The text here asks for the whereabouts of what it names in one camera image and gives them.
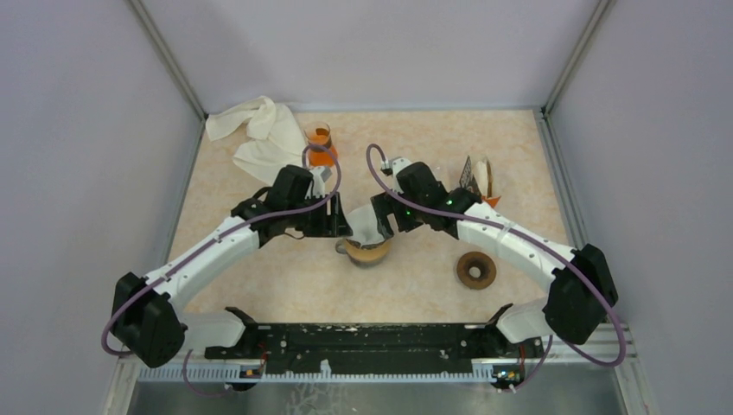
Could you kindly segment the orange glass flask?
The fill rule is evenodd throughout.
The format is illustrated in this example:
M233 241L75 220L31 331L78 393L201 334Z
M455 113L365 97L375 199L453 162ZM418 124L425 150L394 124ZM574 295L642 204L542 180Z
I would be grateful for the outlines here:
M309 164L316 167L334 167L335 161L327 153L328 150L333 156L338 157L330 126L325 122L318 121L306 124L303 131L308 143L316 145L316 148L307 151Z

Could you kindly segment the orange coffee filter box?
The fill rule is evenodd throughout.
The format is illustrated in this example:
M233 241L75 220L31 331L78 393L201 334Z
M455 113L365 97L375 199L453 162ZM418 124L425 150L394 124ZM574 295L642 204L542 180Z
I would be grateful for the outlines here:
M487 157L473 161L467 156L459 178L459 186L479 195L491 208L496 208L501 196L494 195L492 164Z

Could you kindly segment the white paper coffee filter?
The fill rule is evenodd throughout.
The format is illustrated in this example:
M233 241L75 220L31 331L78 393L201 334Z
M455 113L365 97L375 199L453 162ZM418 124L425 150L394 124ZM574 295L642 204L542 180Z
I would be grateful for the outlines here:
M357 246L376 246L387 241L379 231L379 223L372 204L357 207L346 215L352 234L347 240Z

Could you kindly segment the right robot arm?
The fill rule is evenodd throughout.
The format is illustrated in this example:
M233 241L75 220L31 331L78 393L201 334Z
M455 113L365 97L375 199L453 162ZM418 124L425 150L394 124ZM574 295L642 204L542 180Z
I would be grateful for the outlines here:
M500 312L487 332L487 345L509 356L520 342L556 335L583 345L607 317L618 296L603 252L575 248L532 233L499 214L466 188L448 191L423 162L403 157L384 163L392 178L387 200L402 231L422 224L501 259L528 275L545 297Z

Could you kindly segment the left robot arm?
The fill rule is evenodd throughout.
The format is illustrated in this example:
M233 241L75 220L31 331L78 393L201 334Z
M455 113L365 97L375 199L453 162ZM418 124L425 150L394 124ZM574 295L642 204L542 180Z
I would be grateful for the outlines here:
M147 367L160 367L181 353L227 348L253 355L259 335L238 311L187 315L193 298L222 272L272 239L294 230L305 238L342 238L352 233L338 190L327 189L340 167L281 168L269 187L240 202L209 235L176 259L142 277L129 272L115 286L112 315L102 334L113 335Z

